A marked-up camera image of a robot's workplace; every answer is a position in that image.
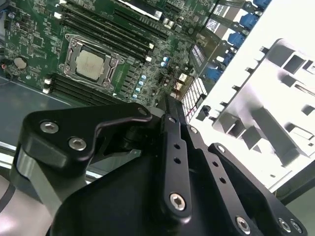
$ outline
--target screw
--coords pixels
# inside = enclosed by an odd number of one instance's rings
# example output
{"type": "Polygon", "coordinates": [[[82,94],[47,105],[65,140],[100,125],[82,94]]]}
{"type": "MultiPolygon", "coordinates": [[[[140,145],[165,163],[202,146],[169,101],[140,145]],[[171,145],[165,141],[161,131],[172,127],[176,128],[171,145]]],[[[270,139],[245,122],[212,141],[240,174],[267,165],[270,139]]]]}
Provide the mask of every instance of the screw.
{"type": "Polygon", "coordinates": [[[299,232],[300,234],[302,233],[302,229],[300,228],[300,226],[295,221],[291,220],[291,224],[297,230],[297,232],[299,232]]]}
{"type": "Polygon", "coordinates": [[[138,111],[139,111],[142,115],[144,115],[144,116],[147,115],[146,111],[143,110],[141,107],[138,108],[138,111]]]}
{"type": "Polygon", "coordinates": [[[173,193],[171,194],[171,196],[169,197],[171,204],[175,207],[176,210],[184,210],[185,209],[185,200],[183,199],[183,197],[177,193],[173,193]]]}
{"type": "Polygon", "coordinates": [[[71,67],[69,65],[66,65],[64,70],[65,70],[65,72],[69,72],[69,71],[71,71],[71,67]]]}
{"type": "Polygon", "coordinates": [[[171,122],[176,123],[176,120],[172,117],[168,118],[171,122]]]}
{"type": "Polygon", "coordinates": [[[56,123],[50,122],[50,121],[45,121],[42,124],[40,124],[40,129],[44,133],[47,134],[54,134],[59,131],[59,126],[56,123]]]}
{"type": "Polygon", "coordinates": [[[72,46],[72,47],[76,47],[76,46],[77,46],[77,41],[72,41],[72,42],[71,42],[71,46],[72,46]]]}
{"type": "Polygon", "coordinates": [[[9,17],[10,19],[14,19],[14,18],[15,18],[15,15],[14,15],[14,13],[10,12],[10,13],[8,14],[8,17],[9,17]]]}
{"type": "Polygon", "coordinates": [[[197,134],[198,133],[198,130],[195,128],[195,127],[190,127],[190,130],[194,133],[194,134],[197,134]]]}
{"type": "Polygon", "coordinates": [[[220,145],[218,145],[218,149],[219,149],[221,152],[225,152],[225,149],[224,149],[222,146],[220,146],[220,145]]]}
{"type": "Polygon", "coordinates": [[[240,230],[243,231],[246,235],[249,235],[251,233],[250,226],[242,217],[236,217],[236,223],[238,228],[240,228],[240,230]]]}
{"type": "Polygon", "coordinates": [[[69,140],[69,146],[76,151],[83,151],[87,147],[87,143],[83,139],[74,137],[69,140]]]}
{"type": "Polygon", "coordinates": [[[280,223],[280,225],[282,226],[282,228],[283,228],[285,231],[287,231],[288,233],[290,233],[290,232],[291,232],[290,226],[289,226],[284,220],[282,220],[281,218],[279,218],[278,220],[279,220],[279,223],[280,223]]]}

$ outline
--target black cable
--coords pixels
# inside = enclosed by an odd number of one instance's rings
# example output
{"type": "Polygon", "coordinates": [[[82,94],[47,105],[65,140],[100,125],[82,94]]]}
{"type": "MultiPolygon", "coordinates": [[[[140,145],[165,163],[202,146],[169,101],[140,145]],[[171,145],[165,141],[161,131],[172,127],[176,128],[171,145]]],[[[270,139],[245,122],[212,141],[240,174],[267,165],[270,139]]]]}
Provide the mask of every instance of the black cable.
{"type": "Polygon", "coordinates": [[[4,70],[4,72],[6,73],[6,76],[7,76],[7,75],[10,76],[10,79],[8,79],[8,80],[5,81],[5,82],[0,83],[0,87],[11,83],[11,82],[13,81],[13,79],[14,79],[13,74],[12,74],[6,67],[3,68],[3,70],[4,70]]]}

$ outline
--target wire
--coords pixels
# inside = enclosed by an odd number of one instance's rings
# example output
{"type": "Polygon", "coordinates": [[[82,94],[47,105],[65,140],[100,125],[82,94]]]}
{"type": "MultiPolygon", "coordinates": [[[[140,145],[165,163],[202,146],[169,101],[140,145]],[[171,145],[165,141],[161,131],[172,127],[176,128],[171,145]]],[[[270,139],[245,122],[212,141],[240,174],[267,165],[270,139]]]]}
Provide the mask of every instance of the wire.
{"type": "Polygon", "coordinates": [[[196,105],[194,105],[190,110],[189,112],[187,113],[187,115],[185,117],[188,117],[190,115],[190,113],[195,109],[196,105]]]}
{"type": "Polygon", "coordinates": [[[11,83],[11,82],[13,81],[14,76],[13,76],[13,74],[7,69],[7,66],[6,66],[5,64],[2,64],[2,65],[1,65],[1,68],[2,68],[5,72],[7,72],[7,73],[10,75],[10,79],[8,79],[7,81],[5,81],[5,82],[3,82],[3,83],[0,83],[0,86],[4,86],[4,85],[7,85],[7,84],[11,83]]]}

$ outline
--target pcie slot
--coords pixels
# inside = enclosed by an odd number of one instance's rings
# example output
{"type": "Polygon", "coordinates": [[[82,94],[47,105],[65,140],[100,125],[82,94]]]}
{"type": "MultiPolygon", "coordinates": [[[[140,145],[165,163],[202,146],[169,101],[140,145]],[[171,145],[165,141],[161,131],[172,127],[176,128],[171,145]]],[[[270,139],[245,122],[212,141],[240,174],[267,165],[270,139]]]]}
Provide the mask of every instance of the pcie slot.
{"type": "Polygon", "coordinates": [[[68,6],[66,4],[62,4],[62,8],[65,13],[71,14],[71,19],[80,19],[81,22],[83,21],[93,27],[98,27],[102,30],[103,34],[108,34],[109,36],[111,35],[120,39],[124,44],[137,45],[137,47],[142,48],[143,51],[150,50],[150,42],[147,39],[125,31],[124,29],[121,30],[117,26],[113,26],[113,22],[106,20],[106,18],[84,8],[68,6]]]}
{"type": "Polygon", "coordinates": [[[115,9],[114,14],[129,21],[129,22],[131,22],[131,23],[133,23],[134,25],[136,25],[138,27],[141,27],[141,28],[149,31],[151,34],[159,37],[162,40],[166,40],[168,38],[168,35],[166,33],[163,33],[161,31],[159,31],[159,29],[156,29],[156,28],[154,28],[148,24],[145,24],[145,23],[139,21],[138,19],[136,19],[130,15],[125,14],[121,10],[115,9]]]}
{"type": "Polygon", "coordinates": [[[65,78],[61,75],[54,74],[52,76],[52,89],[55,92],[64,92],[71,96],[77,97],[77,100],[93,101],[94,103],[116,104],[122,101],[113,98],[105,93],[87,87],[81,83],[65,78]]]}
{"type": "Polygon", "coordinates": [[[91,38],[98,40],[99,42],[107,44],[108,46],[116,49],[118,52],[122,52],[124,55],[130,55],[137,60],[145,62],[145,55],[139,54],[135,51],[132,51],[130,48],[125,47],[123,45],[120,45],[120,44],[116,43],[115,41],[112,41],[108,38],[104,38],[103,36],[97,34],[94,31],[94,29],[90,29],[90,28],[87,28],[87,27],[82,26],[82,25],[77,25],[75,22],[70,21],[70,20],[64,20],[63,24],[65,26],[68,26],[68,27],[76,30],[77,32],[82,33],[83,35],[87,35],[91,38]]]}
{"type": "Polygon", "coordinates": [[[101,24],[103,24],[104,26],[107,26],[108,29],[112,29],[115,30],[117,32],[119,32],[120,34],[126,36],[126,37],[130,37],[132,39],[134,39],[136,42],[141,42],[141,44],[143,44],[144,46],[148,46],[151,41],[145,37],[143,37],[142,35],[139,35],[131,30],[129,30],[128,28],[125,28],[109,19],[106,19],[105,17],[96,14],[95,12],[88,10],[86,8],[84,8],[81,5],[76,4],[75,2],[70,2],[68,1],[67,4],[62,4],[61,7],[69,12],[72,12],[74,14],[81,14],[81,15],[87,15],[88,17],[90,17],[92,20],[96,21],[96,22],[100,22],[101,24]]]}

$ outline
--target capacitor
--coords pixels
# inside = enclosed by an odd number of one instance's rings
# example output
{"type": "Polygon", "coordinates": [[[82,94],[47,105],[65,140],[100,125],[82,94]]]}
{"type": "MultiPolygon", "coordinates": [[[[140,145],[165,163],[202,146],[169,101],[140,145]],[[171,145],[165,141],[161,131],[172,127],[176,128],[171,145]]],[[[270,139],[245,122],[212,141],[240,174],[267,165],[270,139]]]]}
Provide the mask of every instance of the capacitor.
{"type": "Polygon", "coordinates": [[[44,80],[44,83],[47,84],[47,85],[50,85],[52,82],[52,79],[45,79],[44,80]]]}
{"type": "Polygon", "coordinates": [[[168,19],[168,18],[164,18],[164,20],[163,20],[163,24],[167,25],[167,24],[168,24],[168,22],[169,22],[169,19],[168,19]]]}
{"type": "Polygon", "coordinates": [[[169,21],[167,23],[168,26],[170,26],[171,28],[173,28],[173,26],[175,25],[175,22],[174,21],[169,21]]]}
{"type": "Polygon", "coordinates": [[[48,84],[44,84],[43,86],[43,93],[49,94],[50,93],[50,86],[48,84]]]}

